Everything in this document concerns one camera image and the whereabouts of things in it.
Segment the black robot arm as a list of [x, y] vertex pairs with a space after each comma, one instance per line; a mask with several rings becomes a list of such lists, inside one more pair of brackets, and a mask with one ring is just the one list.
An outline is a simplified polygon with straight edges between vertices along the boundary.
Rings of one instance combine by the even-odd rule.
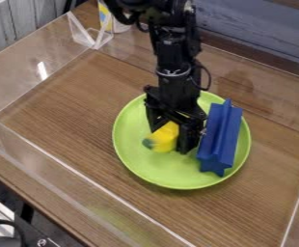
[[144, 87], [144, 106], [153, 133], [168, 123], [176, 124], [175, 150], [185, 154], [197, 145], [207, 114], [199, 97], [211, 74], [197, 60], [201, 37], [197, 9], [192, 0], [102, 0], [113, 17], [149, 35], [157, 58], [159, 84]]

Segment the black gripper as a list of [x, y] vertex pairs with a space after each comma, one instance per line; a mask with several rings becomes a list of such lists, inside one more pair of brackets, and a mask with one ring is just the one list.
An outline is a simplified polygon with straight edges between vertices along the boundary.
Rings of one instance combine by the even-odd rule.
[[187, 154], [200, 141], [205, 112], [199, 105], [200, 69], [156, 69], [159, 84], [145, 86], [145, 116], [154, 132], [169, 121], [179, 124], [176, 150]]

